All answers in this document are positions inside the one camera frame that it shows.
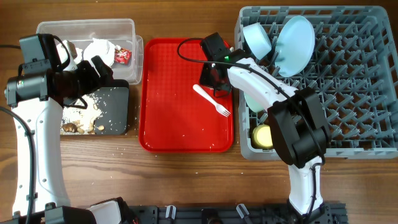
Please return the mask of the mint green bowl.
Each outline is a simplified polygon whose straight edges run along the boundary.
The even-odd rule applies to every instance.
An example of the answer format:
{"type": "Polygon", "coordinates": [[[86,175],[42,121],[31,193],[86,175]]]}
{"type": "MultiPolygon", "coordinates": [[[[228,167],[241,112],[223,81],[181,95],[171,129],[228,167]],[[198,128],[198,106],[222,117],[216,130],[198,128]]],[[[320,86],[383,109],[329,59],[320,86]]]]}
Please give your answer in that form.
{"type": "Polygon", "coordinates": [[[251,98],[247,93],[244,93],[244,98],[249,109],[255,113],[264,111],[264,108],[253,98],[251,98]]]}

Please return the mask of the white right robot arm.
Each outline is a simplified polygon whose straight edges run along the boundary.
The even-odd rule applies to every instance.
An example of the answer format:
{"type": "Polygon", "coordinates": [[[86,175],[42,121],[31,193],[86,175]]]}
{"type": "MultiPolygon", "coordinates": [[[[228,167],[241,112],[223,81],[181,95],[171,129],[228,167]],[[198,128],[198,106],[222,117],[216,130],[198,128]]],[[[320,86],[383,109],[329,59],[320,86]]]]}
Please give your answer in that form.
{"type": "Polygon", "coordinates": [[[331,140],[318,94],[276,79],[245,51],[227,48],[217,32],[199,43],[206,57],[201,82],[215,91],[237,88],[266,110],[273,148],[289,169],[289,205],[301,222],[314,220],[323,205],[320,168],[331,140]]]}

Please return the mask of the white plastic fork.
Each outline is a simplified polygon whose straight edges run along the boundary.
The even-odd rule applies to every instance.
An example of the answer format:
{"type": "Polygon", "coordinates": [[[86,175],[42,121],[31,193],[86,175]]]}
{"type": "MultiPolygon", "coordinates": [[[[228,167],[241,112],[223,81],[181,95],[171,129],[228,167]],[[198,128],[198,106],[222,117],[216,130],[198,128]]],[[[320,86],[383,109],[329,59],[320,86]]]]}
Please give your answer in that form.
{"type": "Polygon", "coordinates": [[[216,111],[224,117],[228,117],[231,113],[221,104],[217,103],[200,85],[194,84],[193,90],[201,95],[204,99],[209,101],[216,109],[216,111]]]}

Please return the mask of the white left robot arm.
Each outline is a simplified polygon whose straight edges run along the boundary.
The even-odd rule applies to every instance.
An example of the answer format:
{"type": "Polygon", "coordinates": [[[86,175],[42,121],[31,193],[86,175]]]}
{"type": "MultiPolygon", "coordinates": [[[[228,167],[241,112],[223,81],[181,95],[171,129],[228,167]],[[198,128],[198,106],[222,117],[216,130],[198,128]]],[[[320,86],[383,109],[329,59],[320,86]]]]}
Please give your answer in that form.
{"type": "Polygon", "coordinates": [[[17,134],[17,191],[13,223],[134,223],[135,213],[121,198],[74,208],[64,184],[60,152],[63,109],[102,87],[127,88],[113,78],[100,57],[75,63],[61,60],[52,34],[22,38],[24,63],[8,80],[3,112],[14,119],[17,134]]]}

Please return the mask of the light blue plate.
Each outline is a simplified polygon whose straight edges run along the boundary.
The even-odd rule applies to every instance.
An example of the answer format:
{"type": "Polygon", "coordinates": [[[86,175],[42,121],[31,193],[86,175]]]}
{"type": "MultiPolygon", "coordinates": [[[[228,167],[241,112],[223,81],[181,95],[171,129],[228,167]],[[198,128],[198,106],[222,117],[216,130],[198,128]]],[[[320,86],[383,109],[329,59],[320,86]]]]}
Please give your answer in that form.
{"type": "Polygon", "coordinates": [[[292,17],[280,32],[275,51],[275,66],[279,74],[292,77],[309,63],[315,48],[315,32],[312,24],[303,16],[292,17]]]}

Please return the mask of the yellow plastic cup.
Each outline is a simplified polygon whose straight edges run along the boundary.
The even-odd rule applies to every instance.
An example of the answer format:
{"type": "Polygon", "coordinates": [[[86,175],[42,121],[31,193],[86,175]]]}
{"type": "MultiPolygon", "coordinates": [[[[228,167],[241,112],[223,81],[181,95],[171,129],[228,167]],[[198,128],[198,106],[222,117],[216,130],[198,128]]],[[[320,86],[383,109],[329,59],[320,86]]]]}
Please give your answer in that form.
{"type": "Polygon", "coordinates": [[[252,142],[256,147],[270,149],[273,147],[271,129],[266,124],[261,124],[253,129],[252,142]]]}

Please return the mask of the light blue food bowl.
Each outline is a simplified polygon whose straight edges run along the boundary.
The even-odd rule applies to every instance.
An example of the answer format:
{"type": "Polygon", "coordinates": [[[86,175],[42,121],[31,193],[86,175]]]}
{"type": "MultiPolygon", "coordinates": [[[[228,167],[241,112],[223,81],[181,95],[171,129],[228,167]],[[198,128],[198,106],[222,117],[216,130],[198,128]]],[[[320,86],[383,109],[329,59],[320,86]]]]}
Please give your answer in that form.
{"type": "Polygon", "coordinates": [[[263,59],[272,50],[270,39],[260,23],[243,27],[243,35],[250,51],[257,59],[263,59]]]}

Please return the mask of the red snack wrapper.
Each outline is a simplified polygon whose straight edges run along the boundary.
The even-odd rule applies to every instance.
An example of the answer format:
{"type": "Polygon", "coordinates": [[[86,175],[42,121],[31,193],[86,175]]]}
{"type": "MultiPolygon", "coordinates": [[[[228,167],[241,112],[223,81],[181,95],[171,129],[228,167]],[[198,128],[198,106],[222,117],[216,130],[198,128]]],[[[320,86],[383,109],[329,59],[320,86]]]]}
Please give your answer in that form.
{"type": "Polygon", "coordinates": [[[132,57],[132,51],[122,48],[119,45],[115,46],[114,61],[121,64],[128,64],[132,57]]]}

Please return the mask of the rice and food leftovers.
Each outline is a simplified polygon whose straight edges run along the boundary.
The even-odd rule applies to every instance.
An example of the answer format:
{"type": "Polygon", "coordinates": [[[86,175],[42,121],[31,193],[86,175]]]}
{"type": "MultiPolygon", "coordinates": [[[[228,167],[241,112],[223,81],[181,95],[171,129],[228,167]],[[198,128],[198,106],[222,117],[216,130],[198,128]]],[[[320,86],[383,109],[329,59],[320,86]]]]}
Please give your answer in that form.
{"type": "Polygon", "coordinates": [[[99,120],[104,112],[100,109],[100,99],[93,93],[84,95],[87,109],[64,107],[61,122],[61,135],[95,134],[95,122],[99,120]]]}

